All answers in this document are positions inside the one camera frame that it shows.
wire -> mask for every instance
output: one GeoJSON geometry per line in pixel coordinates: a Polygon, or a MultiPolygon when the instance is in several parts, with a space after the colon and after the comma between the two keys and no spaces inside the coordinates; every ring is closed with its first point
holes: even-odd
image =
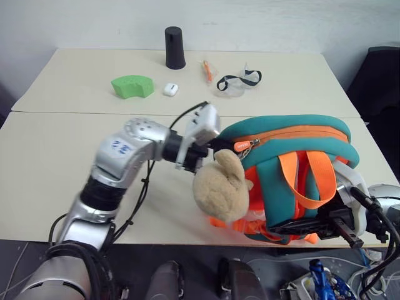
{"type": "Polygon", "coordinates": [[[29,279],[34,272],[32,272],[31,274],[29,274],[28,276],[26,276],[24,279],[18,281],[16,284],[14,284],[13,286],[9,287],[8,289],[4,290],[3,292],[0,292],[0,297],[6,293],[8,293],[9,291],[11,291],[12,289],[15,289],[17,286],[19,286],[21,283],[25,282],[27,279],[29,279]]]}
{"type": "Polygon", "coordinates": [[[108,260],[104,256],[102,256],[95,247],[91,245],[84,244],[82,242],[73,242],[73,243],[81,245],[84,249],[87,249],[90,252],[92,258],[95,260],[95,262],[100,265],[102,273],[107,281],[107,290],[110,292],[110,299],[115,300],[116,285],[115,285],[115,280],[113,278],[113,272],[111,271],[111,266],[108,260]]]}
{"type": "Polygon", "coordinates": [[[54,222],[51,224],[51,228],[50,228],[50,232],[49,232],[49,239],[48,239],[48,244],[49,247],[53,246],[53,234],[54,234],[54,230],[56,228],[57,223],[62,219],[65,218],[67,214],[63,214],[61,216],[59,216],[56,220],[54,220],[54,222]]]}
{"type": "MultiPolygon", "coordinates": [[[[190,113],[191,111],[193,111],[193,110],[195,110],[195,109],[197,109],[197,108],[203,108],[203,107],[204,107],[205,105],[207,105],[207,104],[208,104],[208,102],[207,102],[207,101],[204,101],[204,102],[202,102],[202,103],[199,103],[199,104],[197,104],[197,105],[195,105],[195,106],[193,106],[193,107],[191,107],[191,108],[185,110],[182,114],[180,114],[180,115],[172,122],[172,124],[170,125],[169,128],[172,129],[172,128],[175,126],[175,124],[176,124],[180,119],[182,119],[182,117],[185,116],[187,113],[190,113]]],[[[143,178],[143,179],[142,179],[143,186],[142,186],[141,192],[140,192],[140,194],[139,194],[139,197],[137,198],[136,205],[135,205],[135,207],[134,207],[134,209],[133,209],[131,215],[126,219],[125,223],[124,223],[123,225],[121,225],[121,227],[118,228],[118,230],[114,233],[114,236],[113,236],[113,238],[112,238],[112,242],[113,242],[113,243],[115,243],[115,242],[119,239],[119,237],[122,236],[122,234],[124,233],[124,231],[125,231],[130,225],[133,225],[132,220],[133,220],[133,218],[135,217],[136,213],[138,213],[140,207],[142,206],[142,204],[143,204],[143,202],[144,202],[144,200],[145,200],[145,198],[146,198],[146,196],[147,196],[147,194],[148,194],[149,183],[150,183],[150,181],[149,181],[149,180],[150,180],[150,175],[151,175],[151,172],[153,171],[153,167],[154,167],[154,164],[155,164],[155,163],[156,163],[155,161],[152,161],[152,163],[150,164],[150,161],[147,161],[147,175],[146,175],[146,178],[143,178]]]]}
{"type": "MultiPolygon", "coordinates": [[[[372,265],[371,265],[371,267],[375,267],[375,266],[378,266],[378,264],[372,264],[372,265]]],[[[360,270],[357,270],[356,272],[354,272],[354,273],[351,275],[351,277],[350,277],[349,280],[347,281],[347,284],[350,286],[350,288],[351,288],[353,291],[355,291],[355,289],[353,288],[353,283],[354,283],[355,278],[356,278],[357,276],[359,276],[359,275],[364,274],[364,273],[367,272],[368,270],[369,270],[368,267],[364,267],[364,268],[362,268],[362,269],[360,269],[360,270]]],[[[376,289],[376,288],[372,287],[371,290],[368,291],[368,292],[369,292],[371,295],[373,295],[373,296],[380,296],[380,295],[385,296],[385,293],[386,293],[386,291],[388,290],[388,287],[389,287],[389,285],[390,285],[390,282],[391,282],[391,281],[400,280],[400,276],[395,276],[396,274],[400,274],[400,271],[396,271],[396,272],[392,273],[390,276],[385,277],[385,278],[380,277],[379,279],[380,279],[380,281],[381,281],[381,288],[380,288],[380,289],[376,289]]],[[[361,291],[361,281],[360,281],[360,283],[359,283],[359,285],[358,285],[357,293],[359,294],[360,291],[361,291]]]]}
{"type": "Polygon", "coordinates": [[[377,211],[375,211],[375,214],[379,217],[379,219],[382,221],[382,223],[386,226],[386,230],[388,232],[390,232],[390,242],[389,242],[389,247],[387,249],[387,253],[386,253],[384,261],[380,265],[376,266],[374,269],[366,272],[365,275],[362,277],[362,290],[359,293],[360,299],[362,299],[363,295],[366,294],[366,292],[368,290],[370,290],[375,285],[375,283],[379,280],[379,278],[382,276],[386,266],[391,264],[400,255],[400,235],[399,235],[397,229],[393,226],[392,222],[383,214],[382,211],[377,210],[377,211]],[[375,278],[373,278],[371,280],[371,282],[368,283],[368,278],[375,273],[377,273],[375,278]]]}
{"type": "Polygon", "coordinates": [[[9,287],[10,287],[11,281],[13,280],[15,271],[16,271],[16,269],[18,267],[18,264],[19,264],[22,256],[24,255],[25,250],[28,247],[28,245],[29,245],[29,242],[26,242],[24,248],[22,249],[21,253],[19,254],[19,256],[17,258],[17,261],[15,262],[15,265],[14,265],[12,271],[11,271],[10,278],[8,279],[8,283],[7,283],[6,289],[3,292],[4,294],[2,295],[2,300],[4,300],[6,298],[6,296],[7,296],[7,292],[9,291],[9,287]]]}
{"type": "Polygon", "coordinates": [[[333,257],[333,256],[303,257],[303,258],[287,259],[287,260],[283,260],[283,259],[277,260],[277,259],[268,259],[268,258],[255,258],[255,259],[252,259],[252,260],[250,260],[250,261],[248,261],[246,263],[247,264],[251,264],[254,261],[272,261],[272,262],[275,262],[275,263],[290,263],[290,262],[293,262],[293,261],[306,261],[306,260],[311,260],[311,259],[316,259],[316,258],[318,258],[318,259],[336,259],[338,261],[344,261],[345,263],[352,264],[352,265],[357,266],[357,267],[365,268],[365,266],[363,266],[362,264],[357,264],[355,262],[348,261],[347,259],[343,259],[343,258],[340,258],[340,257],[333,257]]]}
{"type": "Polygon", "coordinates": [[[180,119],[182,119],[182,117],[185,116],[186,114],[190,113],[191,111],[193,111],[193,110],[195,110],[195,109],[197,109],[197,108],[203,108],[203,107],[206,106],[207,104],[208,104],[208,102],[207,102],[207,101],[204,101],[204,102],[202,102],[202,103],[199,103],[199,104],[197,104],[197,105],[195,105],[195,106],[193,106],[193,107],[190,107],[189,109],[185,110],[184,112],[182,112],[182,113],[175,119],[174,122],[172,122],[172,124],[170,125],[169,128],[172,129],[172,128],[175,126],[175,124],[176,124],[180,119]]]}
{"type": "Polygon", "coordinates": [[[396,199],[400,200],[399,197],[392,197],[392,196],[386,196],[386,197],[374,197],[375,199],[396,199]]]}
{"type": "Polygon", "coordinates": [[[70,254],[77,255],[84,261],[91,284],[92,298],[101,299],[101,286],[100,286],[99,273],[96,268],[96,265],[94,264],[94,261],[91,259],[91,256],[88,253],[88,250],[85,249],[85,247],[80,246],[76,243],[69,242],[50,247],[46,251],[46,256],[48,258],[52,258],[54,256],[57,256],[60,252],[61,253],[67,252],[70,254]]]}

black cylinder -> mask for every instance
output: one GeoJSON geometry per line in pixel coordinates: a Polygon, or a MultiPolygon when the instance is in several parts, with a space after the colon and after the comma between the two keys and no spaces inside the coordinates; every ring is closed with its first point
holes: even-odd
{"type": "Polygon", "coordinates": [[[100,211],[113,211],[118,208],[126,189],[107,186],[89,177],[81,192],[82,203],[100,211]]]}
{"type": "Polygon", "coordinates": [[[165,65],[172,70],[182,69],[185,65],[183,53],[182,30],[179,27],[171,26],[165,29],[165,65]]]}
{"type": "MultiPolygon", "coordinates": [[[[175,130],[171,130],[168,140],[162,151],[162,158],[166,161],[176,162],[176,157],[178,156],[179,147],[182,143],[182,136],[176,134],[175,130]]],[[[197,144],[192,144],[186,153],[185,161],[183,163],[183,168],[190,172],[196,171],[196,166],[198,160],[205,158],[208,155],[208,148],[206,146],[198,146],[197,144]]]]}

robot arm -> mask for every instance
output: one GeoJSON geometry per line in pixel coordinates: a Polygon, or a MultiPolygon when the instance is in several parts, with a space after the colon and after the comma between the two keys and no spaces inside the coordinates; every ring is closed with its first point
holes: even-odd
{"type": "Polygon", "coordinates": [[[97,263],[102,260],[97,252],[113,240],[119,203],[142,164],[165,159],[195,172],[208,155],[207,143],[218,134],[217,111],[205,104],[190,120],[183,137],[152,120],[137,117],[106,138],[97,150],[86,185],[66,216],[55,249],[50,248],[50,258],[32,275],[17,300],[96,298],[96,270],[85,256],[97,257],[97,263]]]}

teddy bear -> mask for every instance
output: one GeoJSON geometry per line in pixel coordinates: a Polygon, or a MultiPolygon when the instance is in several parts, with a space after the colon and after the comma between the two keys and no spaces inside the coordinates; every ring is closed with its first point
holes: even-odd
{"type": "Polygon", "coordinates": [[[234,152],[222,149],[214,158],[193,179],[194,200],[207,215],[230,223],[246,215],[253,184],[245,179],[240,159],[234,152]]]}

white wall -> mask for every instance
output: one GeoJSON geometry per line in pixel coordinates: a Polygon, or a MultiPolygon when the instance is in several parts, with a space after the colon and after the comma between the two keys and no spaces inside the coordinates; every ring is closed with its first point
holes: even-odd
{"type": "Polygon", "coordinates": [[[399,45],[400,0],[1,0],[0,84],[19,98],[56,48],[323,53],[348,86],[368,47],[399,45]]]}

